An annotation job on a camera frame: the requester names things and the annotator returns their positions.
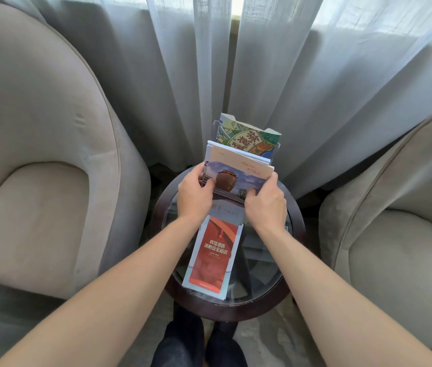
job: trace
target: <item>glass tabletop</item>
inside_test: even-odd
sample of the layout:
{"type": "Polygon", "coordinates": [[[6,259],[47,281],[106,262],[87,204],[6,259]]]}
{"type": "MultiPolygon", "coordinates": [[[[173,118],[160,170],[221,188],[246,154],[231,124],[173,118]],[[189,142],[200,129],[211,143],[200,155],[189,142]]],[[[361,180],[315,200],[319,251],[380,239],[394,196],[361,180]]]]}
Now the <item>glass tabletop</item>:
{"type": "MultiPolygon", "coordinates": [[[[178,194],[170,202],[165,214],[163,228],[177,218],[177,196],[178,194]]],[[[293,226],[291,225],[289,214],[286,217],[286,230],[293,234],[293,226]]],[[[196,235],[189,242],[173,272],[174,278],[180,285],[182,285],[194,249],[196,235]]],[[[185,290],[214,304],[236,305],[251,302],[264,295],[276,285],[281,277],[281,272],[267,247],[263,244],[255,229],[245,220],[231,271],[226,299],[219,300],[198,291],[187,288],[185,290]]]]}

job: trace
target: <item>stack of brochures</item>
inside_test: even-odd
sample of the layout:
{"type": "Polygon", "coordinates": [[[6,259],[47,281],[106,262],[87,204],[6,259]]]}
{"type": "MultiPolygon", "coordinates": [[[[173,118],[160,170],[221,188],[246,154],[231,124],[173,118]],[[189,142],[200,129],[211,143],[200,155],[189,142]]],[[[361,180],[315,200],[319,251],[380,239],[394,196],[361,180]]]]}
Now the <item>stack of brochures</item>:
{"type": "Polygon", "coordinates": [[[222,113],[214,122],[204,159],[202,184],[215,179],[213,206],[194,245],[182,286],[224,300],[245,218],[250,188],[259,191],[274,171],[270,165],[281,134],[238,122],[222,113]]]}

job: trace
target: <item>person's left hand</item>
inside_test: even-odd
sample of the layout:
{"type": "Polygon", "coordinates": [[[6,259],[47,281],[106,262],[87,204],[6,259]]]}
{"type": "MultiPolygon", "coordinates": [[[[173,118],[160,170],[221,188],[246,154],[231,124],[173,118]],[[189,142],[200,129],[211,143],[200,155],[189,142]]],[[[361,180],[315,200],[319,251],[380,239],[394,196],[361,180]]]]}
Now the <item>person's left hand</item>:
{"type": "Polygon", "coordinates": [[[189,218],[197,225],[201,225],[213,205],[213,189],[216,181],[211,178],[204,187],[199,184],[204,162],[200,163],[189,172],[179,184],[177,209],[179,218],[189,218]]]}

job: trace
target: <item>sheer curtain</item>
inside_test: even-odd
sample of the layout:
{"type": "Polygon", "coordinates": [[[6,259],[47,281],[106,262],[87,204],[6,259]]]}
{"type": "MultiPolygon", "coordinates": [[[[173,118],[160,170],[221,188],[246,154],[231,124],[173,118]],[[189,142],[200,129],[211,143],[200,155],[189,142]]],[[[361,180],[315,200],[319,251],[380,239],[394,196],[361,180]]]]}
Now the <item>sheer curtain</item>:
{"type": "Polygon", "coordinates": [[[78,49],[148,164],[201,161],[227,109],[283,133],[300,197],[432,114],[432,0],[1,2],[78,49]]]}

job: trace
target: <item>pants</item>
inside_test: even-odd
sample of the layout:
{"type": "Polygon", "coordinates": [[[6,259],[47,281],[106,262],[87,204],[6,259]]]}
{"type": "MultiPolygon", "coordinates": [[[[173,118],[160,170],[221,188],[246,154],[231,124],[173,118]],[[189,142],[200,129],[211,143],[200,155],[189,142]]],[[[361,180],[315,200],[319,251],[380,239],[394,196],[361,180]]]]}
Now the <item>pants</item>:
{"type": "Polygon", "coordinates": [[[211,334],[204,353],[201,318],[177,307],[153,355],[151,367],[202,367],[204,357],[209,367],[248,367],[238,343],[217,329],[211,334]]]}

